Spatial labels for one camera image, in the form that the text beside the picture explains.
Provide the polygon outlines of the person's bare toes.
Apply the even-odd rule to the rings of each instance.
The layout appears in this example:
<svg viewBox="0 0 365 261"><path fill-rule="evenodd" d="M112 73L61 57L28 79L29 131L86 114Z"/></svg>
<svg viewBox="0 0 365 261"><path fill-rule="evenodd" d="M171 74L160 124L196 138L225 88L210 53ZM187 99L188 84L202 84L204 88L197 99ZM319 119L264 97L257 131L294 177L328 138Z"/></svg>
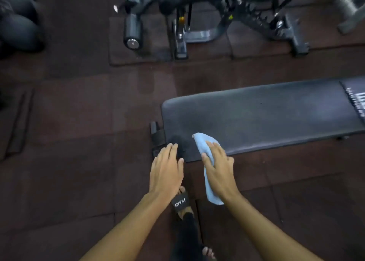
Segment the person's bare toes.
<svg viewBox="0 0 365 261"><path fill-rule="evenodd" d="M202 261L217 261L213 250L207 246L202 248Z"/></svg>

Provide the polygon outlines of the person's foot in sandal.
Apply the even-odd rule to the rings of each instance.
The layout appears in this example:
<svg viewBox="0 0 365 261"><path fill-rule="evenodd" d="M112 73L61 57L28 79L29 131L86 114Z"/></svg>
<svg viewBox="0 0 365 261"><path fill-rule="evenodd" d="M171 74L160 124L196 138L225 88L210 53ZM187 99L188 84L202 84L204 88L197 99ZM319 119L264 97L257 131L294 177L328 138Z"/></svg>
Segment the person's foot in sandal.
<svg viewBox="0 0 365 261"><path fill-rule="evenodd" d="M180 186L177 195L186 193L186 189L184 186ZM191 214L194 217L194 212L193 209L191 208L190 205L186 206L185 208L183 208L181 211L177 212L178 216L180 217L181 220L183 220L185 214Z"/></svg>

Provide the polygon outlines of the black bench frame foot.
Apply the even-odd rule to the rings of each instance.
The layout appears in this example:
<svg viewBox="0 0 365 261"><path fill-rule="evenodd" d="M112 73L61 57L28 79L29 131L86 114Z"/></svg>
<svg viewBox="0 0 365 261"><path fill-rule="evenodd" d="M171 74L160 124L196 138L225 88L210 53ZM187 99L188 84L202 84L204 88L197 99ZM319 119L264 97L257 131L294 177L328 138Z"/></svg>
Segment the black bench frame foot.
<svg viewBox="0 0 365 261"><path fill-rule="evenodd" d="M164 128L161 128L157 121L150 122L150 133L152 141L152 157L155 158L161 149L166 147L166 136Z"/></svg>

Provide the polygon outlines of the person's left hand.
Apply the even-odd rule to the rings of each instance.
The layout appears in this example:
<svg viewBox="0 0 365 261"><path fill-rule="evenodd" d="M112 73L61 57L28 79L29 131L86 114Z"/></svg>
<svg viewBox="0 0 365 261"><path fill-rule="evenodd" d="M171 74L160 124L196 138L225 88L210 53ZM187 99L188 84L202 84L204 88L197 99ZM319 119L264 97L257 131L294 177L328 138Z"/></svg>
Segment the person's left hand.
<svg viewBox="0 0 365 261"><path fill-rule="evenodd" d="M155 175L150 175L149 193L157 199L168 204L178 193L182 184L179 181L177 171L177 150L178 144L173 144L169 161L163 165L163 148L157 156L157 171Z"/></svg>

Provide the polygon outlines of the person's right hand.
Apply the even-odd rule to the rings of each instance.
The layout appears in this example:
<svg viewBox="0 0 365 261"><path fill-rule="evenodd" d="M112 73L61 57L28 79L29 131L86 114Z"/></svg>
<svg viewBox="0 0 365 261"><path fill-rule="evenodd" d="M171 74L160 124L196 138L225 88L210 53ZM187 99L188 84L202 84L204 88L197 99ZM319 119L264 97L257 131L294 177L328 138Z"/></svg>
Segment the person's right hand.
<svg viewBox="0 0 365 261"><path fill-rule="evenodd" d="M206 142L214 157L214 173L207 175L213 192L228 207L241 194L234 178L234 158L226 155L225 150L217 143Z"/></svg>

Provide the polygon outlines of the grey dumbbell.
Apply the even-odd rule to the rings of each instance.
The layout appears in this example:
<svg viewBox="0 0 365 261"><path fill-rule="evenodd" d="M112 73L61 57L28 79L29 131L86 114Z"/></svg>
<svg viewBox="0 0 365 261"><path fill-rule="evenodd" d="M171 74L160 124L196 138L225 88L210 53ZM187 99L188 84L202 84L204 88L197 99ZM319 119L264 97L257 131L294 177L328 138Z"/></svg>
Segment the grey dumbbell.
<svg viewBox="0 0 365 261"><path fill-rule="evenodd" d="M334 0L334 5L342 17L337 29L343 35L352 32L365 20L365 0Z"/></svg>

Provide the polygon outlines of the black bag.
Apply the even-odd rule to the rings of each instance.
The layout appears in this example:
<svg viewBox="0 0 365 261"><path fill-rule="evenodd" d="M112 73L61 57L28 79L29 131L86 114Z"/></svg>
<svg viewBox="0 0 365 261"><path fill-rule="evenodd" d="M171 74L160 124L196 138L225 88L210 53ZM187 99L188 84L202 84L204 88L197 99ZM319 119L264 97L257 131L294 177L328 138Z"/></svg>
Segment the black bag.
<svg viewBox="0 0 365 261"><path fill-rule="evenodd" d="M0 59L15 51L41 52L45 44L37 0L0 0Z"/></svg>

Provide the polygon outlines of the black trouser leg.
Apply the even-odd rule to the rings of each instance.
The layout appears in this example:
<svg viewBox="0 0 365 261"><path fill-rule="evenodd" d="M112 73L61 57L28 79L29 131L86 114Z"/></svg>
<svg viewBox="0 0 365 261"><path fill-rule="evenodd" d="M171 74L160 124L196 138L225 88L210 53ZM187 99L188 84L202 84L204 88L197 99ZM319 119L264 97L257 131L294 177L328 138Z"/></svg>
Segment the black trouser leg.
<svg viewBox="0 0 365 261"><path fill-rule="evenodd" d="M206 261L193 213L185 213L180 222L170 261Z"/></svg>

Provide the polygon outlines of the black slide sandal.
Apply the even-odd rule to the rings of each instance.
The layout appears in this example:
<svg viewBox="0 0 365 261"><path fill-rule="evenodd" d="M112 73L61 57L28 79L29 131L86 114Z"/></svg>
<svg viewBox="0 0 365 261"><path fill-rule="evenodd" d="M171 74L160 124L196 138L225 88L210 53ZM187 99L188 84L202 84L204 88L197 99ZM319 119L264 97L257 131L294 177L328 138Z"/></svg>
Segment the black slide sandal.
<svg viewBox="0 0 365 261"><path fill-rule="evenodd" d="M183 211L185 208L190 207L189 196L187 192L176 194L176 196L171 200L171 205L173 206L176 213Z"/></svg>

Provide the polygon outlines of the light blue cleaning cloth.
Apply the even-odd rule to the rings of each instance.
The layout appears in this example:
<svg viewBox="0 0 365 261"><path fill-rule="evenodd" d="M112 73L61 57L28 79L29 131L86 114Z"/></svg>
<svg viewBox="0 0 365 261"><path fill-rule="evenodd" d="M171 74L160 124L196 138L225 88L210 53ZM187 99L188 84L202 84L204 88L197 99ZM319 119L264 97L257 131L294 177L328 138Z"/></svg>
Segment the light blue cleaning cloth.
<svg viewBox="0 0 365 261"><path fill-rule="evenodd" d="M200 154L205 153L209 157L211 164L214 166L215 160L212 155L211 149L209 148L206 142L209 141L210 143L217 143L217 144L219 144L219 142L213 137L203 133L195 133L193 134L192 137L196 143L199 153ZM205 191L208 201L215 205L224 205L223 201L213 192L209 184L206 167L204 167L204 181L205 181Z"/></svg>

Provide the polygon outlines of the person's left forearm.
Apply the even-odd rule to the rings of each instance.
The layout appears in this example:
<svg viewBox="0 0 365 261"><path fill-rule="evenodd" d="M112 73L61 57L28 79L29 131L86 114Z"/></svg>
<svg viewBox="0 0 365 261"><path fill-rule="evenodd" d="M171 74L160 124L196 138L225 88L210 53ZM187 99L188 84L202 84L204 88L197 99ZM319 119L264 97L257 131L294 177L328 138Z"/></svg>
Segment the person's left forearm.
<svg viewBox="0 0 365 261"><path fill-rule="evenodd" d="M172 198L166 193L147 193L79 261L135 261L152 227Z"/></svg>

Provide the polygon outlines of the person's right forearm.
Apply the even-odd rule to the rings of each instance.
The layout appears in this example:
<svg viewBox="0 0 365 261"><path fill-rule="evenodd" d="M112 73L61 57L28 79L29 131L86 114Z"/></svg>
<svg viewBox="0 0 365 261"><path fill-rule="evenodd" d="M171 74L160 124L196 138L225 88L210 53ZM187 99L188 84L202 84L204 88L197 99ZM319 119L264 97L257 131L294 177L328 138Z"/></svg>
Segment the person's right forearm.
<svg viewBox="0 0 365 261"><path fill-rule="evenodd" d="M239 191L220 198L264 261L324 261L262 215Z"/></svg>

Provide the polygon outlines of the black flat bench pad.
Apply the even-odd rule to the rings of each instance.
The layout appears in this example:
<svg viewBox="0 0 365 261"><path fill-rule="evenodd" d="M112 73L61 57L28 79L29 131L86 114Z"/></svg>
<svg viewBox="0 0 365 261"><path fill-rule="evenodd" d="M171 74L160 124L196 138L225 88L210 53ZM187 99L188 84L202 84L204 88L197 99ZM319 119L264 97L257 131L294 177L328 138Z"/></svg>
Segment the black flat bench pad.
<svg viewBox="0 0 365 261"><path fill-rule="evenodd" d="M198 161L193 134L239 154L365 132L365 76L200 93L161 105L166 142Z"/></svg>

